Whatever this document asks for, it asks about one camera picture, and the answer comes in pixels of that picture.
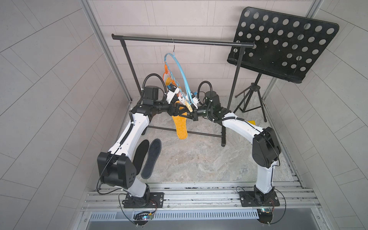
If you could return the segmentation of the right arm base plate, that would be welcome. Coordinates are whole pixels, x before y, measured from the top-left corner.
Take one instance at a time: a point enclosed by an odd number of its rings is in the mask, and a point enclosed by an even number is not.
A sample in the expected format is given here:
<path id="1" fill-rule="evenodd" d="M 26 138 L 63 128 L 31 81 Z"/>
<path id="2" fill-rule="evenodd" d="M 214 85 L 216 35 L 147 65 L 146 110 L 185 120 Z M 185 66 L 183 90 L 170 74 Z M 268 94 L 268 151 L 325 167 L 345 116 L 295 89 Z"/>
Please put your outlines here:
<path id="1" fill-rule="evenodd" d="M 242 207 L 279 207 L 280 202 L 275 191 L 267 194 L 255 191 L 238 192 Z"/>

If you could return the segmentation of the orange yellow shoe insole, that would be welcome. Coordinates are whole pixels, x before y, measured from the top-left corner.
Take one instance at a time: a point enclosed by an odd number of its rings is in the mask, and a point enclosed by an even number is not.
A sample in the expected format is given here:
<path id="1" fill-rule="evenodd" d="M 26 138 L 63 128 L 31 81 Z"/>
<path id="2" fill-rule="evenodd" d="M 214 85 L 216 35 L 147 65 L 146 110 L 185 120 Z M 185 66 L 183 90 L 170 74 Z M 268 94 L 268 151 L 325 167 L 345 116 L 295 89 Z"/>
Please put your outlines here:
<path id="1" fill-rule="evenodd" d="M 173 121 L 175 123 L 176 127 L 176 133 L 180 140 L 184 140 L 187 138 L 187 128 L 186 128 L 186 117 L 180 117 L 180 116 L 172 116 Z"/>

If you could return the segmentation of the dark grey shoe insole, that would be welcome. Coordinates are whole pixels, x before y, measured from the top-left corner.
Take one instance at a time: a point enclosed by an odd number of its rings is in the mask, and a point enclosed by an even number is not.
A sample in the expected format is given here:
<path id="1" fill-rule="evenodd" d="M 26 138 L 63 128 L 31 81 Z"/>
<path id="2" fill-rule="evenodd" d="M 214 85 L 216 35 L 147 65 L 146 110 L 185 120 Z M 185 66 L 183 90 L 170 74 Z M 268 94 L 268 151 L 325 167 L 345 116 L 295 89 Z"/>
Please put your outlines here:
<path id="1" fill-rule="evenodd" d="M 156 161 L 158 160 L 158 157 L 160 156 L 161 149 L 162 149 L 161 140 L 154 139 L 151 145 L 149 146 L 148 157 L 143 167 L 143 170 L 141 172 L 141 177 L 143 179 L 148 179 L 151 177 Z"/>

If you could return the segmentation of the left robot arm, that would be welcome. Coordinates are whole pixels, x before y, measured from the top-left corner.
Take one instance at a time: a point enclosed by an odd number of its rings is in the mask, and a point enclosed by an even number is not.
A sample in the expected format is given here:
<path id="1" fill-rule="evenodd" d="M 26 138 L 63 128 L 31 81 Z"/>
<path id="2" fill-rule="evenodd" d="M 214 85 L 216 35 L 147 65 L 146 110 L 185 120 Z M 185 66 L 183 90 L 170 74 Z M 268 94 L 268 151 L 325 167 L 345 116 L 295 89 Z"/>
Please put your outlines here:
<path id="1" fill-rule="evenodd" d="M 162 144 L 159 139 L 138 143 L 140 136 L 156 114 L 167 112 L 173 117 L 178 138 L 184 140 L 188 136 L 186 115 L 193 111 L 172 74 L 165 73 L 161 82 L 165 84 L 163 99 L 158 100 L 159 87 L 144 85 L 143 97 L 129 112 L 127 127 L 109 151 L 101 152 L 97 157 L 97 192 L 106 184 L 115 190 L 126 191 L 135 205 L 146 206 L 152 202 L 150 187 L 137 176 L 141 173 L 142 178 L 150 177 Z"/>

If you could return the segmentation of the black perforated music stand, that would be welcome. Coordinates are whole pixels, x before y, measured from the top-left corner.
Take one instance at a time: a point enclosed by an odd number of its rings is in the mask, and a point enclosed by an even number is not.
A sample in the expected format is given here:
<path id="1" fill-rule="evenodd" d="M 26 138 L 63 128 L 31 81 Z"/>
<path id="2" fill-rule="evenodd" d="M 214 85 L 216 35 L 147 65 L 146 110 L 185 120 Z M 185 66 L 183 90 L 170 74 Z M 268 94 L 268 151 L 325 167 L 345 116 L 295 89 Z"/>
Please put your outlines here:
<path id="1" fill-rule="evenodd" d="M 300 84 L 339 29 L 336 23 L 246 7 L 234 42 L 254 44 L 245 50 L 242 68 Z"/>

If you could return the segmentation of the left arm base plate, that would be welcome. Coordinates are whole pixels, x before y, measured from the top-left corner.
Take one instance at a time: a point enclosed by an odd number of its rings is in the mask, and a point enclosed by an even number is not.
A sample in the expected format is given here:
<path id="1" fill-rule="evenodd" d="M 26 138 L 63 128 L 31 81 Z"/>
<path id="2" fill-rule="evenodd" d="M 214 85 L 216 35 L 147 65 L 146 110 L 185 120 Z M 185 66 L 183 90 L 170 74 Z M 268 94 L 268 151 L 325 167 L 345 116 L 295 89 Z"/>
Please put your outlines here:
<path id="1" fill-rule="evenodd" d="M 162 208 L 164 201 L 164 193 L 153 192 L 144 197 L 131 197 L 126 196 L 126 199 L 122 201 L 125 209 L 155 209 Z"/>

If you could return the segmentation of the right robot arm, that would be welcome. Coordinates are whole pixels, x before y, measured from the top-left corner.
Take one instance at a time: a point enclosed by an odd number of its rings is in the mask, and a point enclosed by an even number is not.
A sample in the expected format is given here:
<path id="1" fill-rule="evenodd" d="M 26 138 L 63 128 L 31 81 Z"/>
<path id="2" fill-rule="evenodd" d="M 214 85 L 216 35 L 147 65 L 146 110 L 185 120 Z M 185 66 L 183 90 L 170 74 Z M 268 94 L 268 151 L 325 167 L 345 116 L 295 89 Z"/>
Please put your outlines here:
<path id="1" fill-rule="evenodd" d="M 204 102 L 200 101 L 199 92 L 193 95 L 183 93 L 181 89 L 175 91 L 178 103 L 189 112 L 195 121 L 198 117 L 206 117 L 213 123 L 229 128 L 246 138 L 252 144 L 252 157 L 257 164 L 257 179 L 254 186 L 255 199 L 262 204 L 272 197 L 274 168 L 279 166 L 281 149 L 275 131 L 271 127 L 262 128 L 238 117 L 231 110 L 221 106 L 215 91 L 205 93 Z"/>

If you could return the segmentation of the aluminium mounting rail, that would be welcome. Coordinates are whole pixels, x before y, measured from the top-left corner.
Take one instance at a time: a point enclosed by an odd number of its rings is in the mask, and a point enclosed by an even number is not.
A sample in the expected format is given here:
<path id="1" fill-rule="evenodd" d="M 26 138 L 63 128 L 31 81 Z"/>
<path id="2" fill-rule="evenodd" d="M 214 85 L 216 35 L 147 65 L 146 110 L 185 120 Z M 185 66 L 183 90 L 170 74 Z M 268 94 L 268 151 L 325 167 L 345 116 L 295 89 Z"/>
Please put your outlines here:
<path id="1" fill-rule="evenodd" d="M 253 182 L 216 183 L 150 183 L 152 192 L 162 192 L 163 210 L 241 209 L 240 191 L 252 191 Z M 313 189 L 303 188 L 299 181 L 275 182 L 280 208 L 319 208 L 320 201 Z M 89 192 L 82 210 L 116 211 L 123 196 L 111 187 L 102 186 L 107 195 Z"/>

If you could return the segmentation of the black shoe insole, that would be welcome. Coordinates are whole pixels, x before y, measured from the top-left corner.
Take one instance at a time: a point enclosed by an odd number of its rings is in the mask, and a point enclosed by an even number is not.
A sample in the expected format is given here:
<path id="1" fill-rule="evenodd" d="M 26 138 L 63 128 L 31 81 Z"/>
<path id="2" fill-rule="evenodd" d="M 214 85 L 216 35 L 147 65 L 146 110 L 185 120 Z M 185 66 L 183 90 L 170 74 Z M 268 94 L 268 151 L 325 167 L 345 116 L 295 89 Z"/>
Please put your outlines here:
<path id="1" fill-rule="evenodd" d="M 137 174 L 141 172 L 143 161 L 146 157 L 146 154 L 149 150 L 150 142 L 148 140 L 143 140 L 137 147 L 133 159 L 133 165 L 136 168 Z"/>

